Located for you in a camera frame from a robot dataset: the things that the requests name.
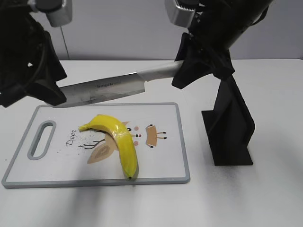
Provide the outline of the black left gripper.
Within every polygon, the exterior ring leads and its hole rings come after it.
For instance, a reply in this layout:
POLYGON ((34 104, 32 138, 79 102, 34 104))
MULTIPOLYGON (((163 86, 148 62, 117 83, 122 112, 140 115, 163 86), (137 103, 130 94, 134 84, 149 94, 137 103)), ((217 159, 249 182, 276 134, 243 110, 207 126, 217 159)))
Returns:
POLYGON ((9 107, 30 96, 58 106, 66 96, 56 82, 67 77, 49 32, 31 16, 31 7, 0 11, 0 104, 9 107))

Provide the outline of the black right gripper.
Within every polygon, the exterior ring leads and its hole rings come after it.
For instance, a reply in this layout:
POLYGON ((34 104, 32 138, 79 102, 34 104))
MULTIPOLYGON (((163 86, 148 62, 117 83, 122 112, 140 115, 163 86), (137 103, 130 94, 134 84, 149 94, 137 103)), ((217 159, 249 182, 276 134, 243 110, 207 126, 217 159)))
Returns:
POLYGON ((212 73, 227 80, 234 73, 229 48, 225 46, 227 25, 215 10, 203 11, 194 17, 189 33, 183 33, 175 61, 183 61, 172 86, 183 89, 199 78, 212 73))

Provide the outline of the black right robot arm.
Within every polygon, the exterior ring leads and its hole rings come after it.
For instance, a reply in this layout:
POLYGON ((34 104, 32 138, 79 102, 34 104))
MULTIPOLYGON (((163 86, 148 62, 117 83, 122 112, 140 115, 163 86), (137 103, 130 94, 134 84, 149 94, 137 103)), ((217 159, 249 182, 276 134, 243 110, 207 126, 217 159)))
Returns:
POLYGON ((235 72, 230 47, 251 26, 262 21, 270 0, 181 0, 194 11, 188 32, 183 33, 176 61, 181 67, 172 85, 183 89, 213 74, 227 80, 235 72))

